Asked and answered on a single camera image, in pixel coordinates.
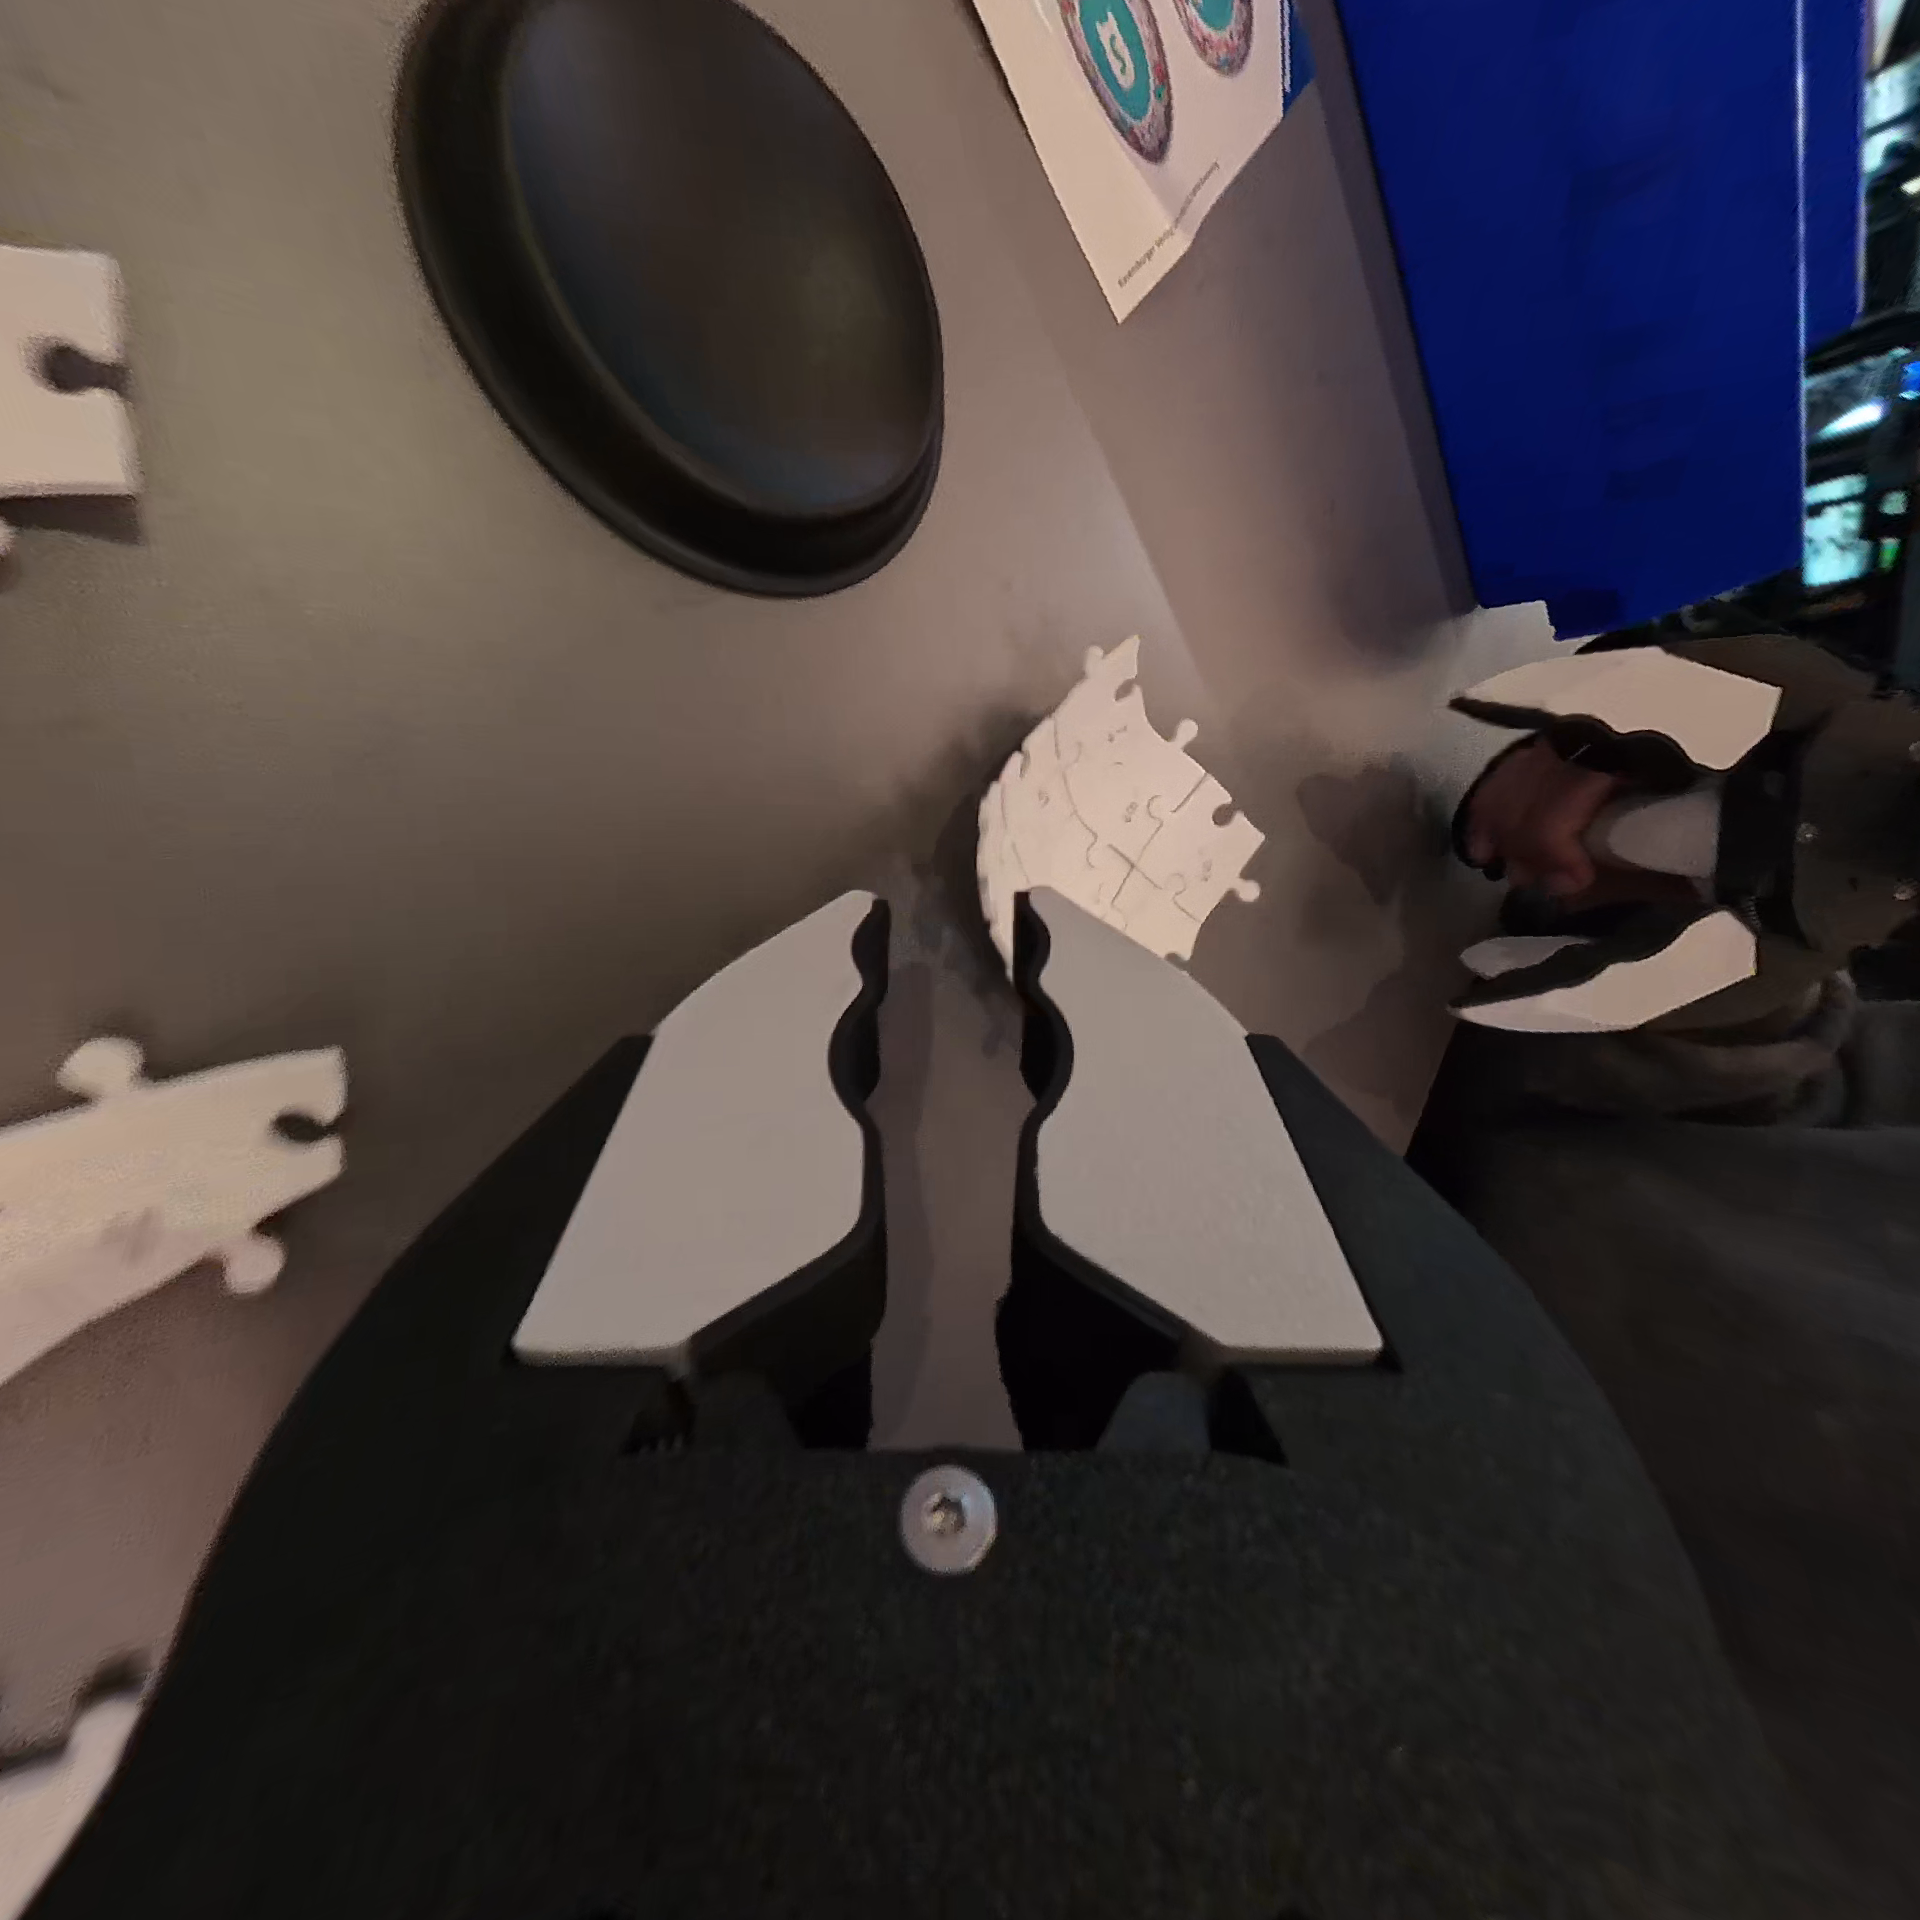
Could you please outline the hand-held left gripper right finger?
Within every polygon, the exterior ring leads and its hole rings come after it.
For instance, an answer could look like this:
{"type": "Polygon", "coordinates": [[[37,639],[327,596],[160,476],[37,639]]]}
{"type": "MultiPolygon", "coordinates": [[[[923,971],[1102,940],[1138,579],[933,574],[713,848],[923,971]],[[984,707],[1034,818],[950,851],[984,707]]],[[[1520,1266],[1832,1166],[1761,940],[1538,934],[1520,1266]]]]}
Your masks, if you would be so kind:
{"type": "Polygon", "coordinates": [[[1266,1367],[1375,1367],[1385,1332],[1252,1033],[1054,887],[1015,902],[1022,1084],[1001,1370],[1022,1448],[1096,1448],[1180,1379],[1200,1443],[1266,1367]]]}

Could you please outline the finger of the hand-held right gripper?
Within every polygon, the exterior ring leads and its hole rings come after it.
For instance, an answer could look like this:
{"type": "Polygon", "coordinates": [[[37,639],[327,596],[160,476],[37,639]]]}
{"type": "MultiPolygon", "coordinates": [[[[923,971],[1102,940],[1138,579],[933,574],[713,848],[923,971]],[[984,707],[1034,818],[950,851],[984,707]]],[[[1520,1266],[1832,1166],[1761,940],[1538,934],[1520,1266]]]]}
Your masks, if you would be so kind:
{"type": "Polygon", "coordinates": [[[1621,761],[1632,778],[1731,775],[1779,721],[1783,690],[1662,648],[1555,657],[1490,676],[1451,707],[1621,761]]]}
{"type": "Polygon", "coordinates": [[[1523,1034],[1632,1033],[1747,983],[1761,940],[1728,907],[1650,904],[1602,934],[1496,934],[1462,949],[1452,1019],[1523,1034]]]}

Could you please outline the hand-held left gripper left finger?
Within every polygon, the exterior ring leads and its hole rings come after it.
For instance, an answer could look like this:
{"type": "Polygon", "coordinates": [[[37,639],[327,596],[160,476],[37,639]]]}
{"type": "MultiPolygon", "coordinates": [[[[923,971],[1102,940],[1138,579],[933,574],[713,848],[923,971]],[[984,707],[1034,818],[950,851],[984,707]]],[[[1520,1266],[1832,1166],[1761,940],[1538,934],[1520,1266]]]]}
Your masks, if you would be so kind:
{"type": "Polygon", "coordinates": [[[880,1013],[893,911],[842,892],[647,1034],[509,1352],[764,1389],[805,1448],[868,1448],[890,1306],[880,1013]]]}

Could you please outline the joined white puzzle section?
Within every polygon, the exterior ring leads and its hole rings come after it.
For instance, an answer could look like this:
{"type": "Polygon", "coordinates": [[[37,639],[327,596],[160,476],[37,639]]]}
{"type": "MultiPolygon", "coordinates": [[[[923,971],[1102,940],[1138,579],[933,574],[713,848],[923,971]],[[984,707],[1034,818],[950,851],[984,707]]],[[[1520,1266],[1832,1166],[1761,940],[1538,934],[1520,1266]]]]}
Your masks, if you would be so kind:
{"type": "Polygon", "coordinates": [[[1196,721],[1158,731],[1139,693],[1139,636],[1090,648],[1080,679],[1010,753],[978,809],[978,892],[1007,972],[1015,904],[1053,887],[1190,962],[1226,902],[1252,904],[1264,834],[1191,753],[1196,721]]]}

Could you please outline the scattered loose puzzle pieces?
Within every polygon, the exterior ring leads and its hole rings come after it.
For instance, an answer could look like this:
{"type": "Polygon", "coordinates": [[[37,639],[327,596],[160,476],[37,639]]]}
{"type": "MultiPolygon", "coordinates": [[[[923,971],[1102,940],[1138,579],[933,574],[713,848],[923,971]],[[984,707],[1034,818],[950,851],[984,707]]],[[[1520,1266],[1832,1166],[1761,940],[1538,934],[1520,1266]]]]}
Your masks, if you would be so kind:
{"type": "MultiPolygon", "coordinates": [[[[107,250],[2,243],[2,559],[12,509],[140,540],[132,296],[107,250]]],[[[193,1269],[230,1297],[279,1283],[275,1221],[342,1175],[345,1054],[281,1052],[155,1076],[133,1038],[90,1038],[56,1068],[66,1107],[2,1128],[2,1386],[193,1269]]],[[[2,1739],[2,1917],[26,1917],[111,1787],[157,1688],[179,1604],[160,1610],[155,1521],[132,1498],[70,1498],[48,1571],[12,1559],[56,1653],[30,1682],[26,1739],[2,1739]]]]}

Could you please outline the person's right hand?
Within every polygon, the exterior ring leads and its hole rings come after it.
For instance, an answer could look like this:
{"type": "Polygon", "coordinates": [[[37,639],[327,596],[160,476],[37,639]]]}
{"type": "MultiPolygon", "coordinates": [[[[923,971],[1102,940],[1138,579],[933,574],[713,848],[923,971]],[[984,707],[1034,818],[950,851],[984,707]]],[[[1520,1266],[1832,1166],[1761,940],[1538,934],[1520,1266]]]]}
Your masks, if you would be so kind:
{"type": "Polygon", "coordinates": [[[1599,911],[1655,899],[1660,874],[1610,864],[1586,836],[1641,795],[1602,771],[1525,739],[1499,750],[1452,809],[1452,854],[1502,887],[1499,934],[1550,934],[1599,911]]]}

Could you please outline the blue box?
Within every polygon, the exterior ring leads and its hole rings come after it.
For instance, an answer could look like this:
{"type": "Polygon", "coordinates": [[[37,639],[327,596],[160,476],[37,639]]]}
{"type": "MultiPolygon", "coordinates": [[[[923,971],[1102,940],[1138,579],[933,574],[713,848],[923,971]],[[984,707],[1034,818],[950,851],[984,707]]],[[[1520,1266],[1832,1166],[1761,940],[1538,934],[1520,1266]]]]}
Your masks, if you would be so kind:
{"type": "Polygon", "coordinates": [[[1557,636],[1797,567],[1870,3],[1340,3],[1460,547],[1557,636]]]}

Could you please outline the white printed instruction sheet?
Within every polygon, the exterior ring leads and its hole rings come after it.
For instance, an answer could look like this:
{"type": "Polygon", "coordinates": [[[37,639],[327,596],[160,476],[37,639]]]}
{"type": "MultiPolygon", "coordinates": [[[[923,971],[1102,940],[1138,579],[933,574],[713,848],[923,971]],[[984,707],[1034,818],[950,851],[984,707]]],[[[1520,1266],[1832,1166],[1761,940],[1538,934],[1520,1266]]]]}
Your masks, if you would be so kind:
{"type": "Polygon", "coordinates": [[[1113,321],[1312,83],[1298,3],[973,3],[1113,321]]]}

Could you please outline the black round desk grommet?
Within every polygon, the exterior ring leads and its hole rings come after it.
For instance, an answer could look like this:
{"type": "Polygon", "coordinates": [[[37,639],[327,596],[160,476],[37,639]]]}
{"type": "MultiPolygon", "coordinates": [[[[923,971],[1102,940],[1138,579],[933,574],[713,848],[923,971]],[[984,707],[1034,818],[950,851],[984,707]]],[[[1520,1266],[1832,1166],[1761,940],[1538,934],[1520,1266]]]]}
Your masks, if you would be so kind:
{"type": "Polygon", "coordinates": [[[615,534],[822,596],[919,532],[944,326],[908,208],[743,3],[425,3],[399,201],[477,389],[615,534]]]}

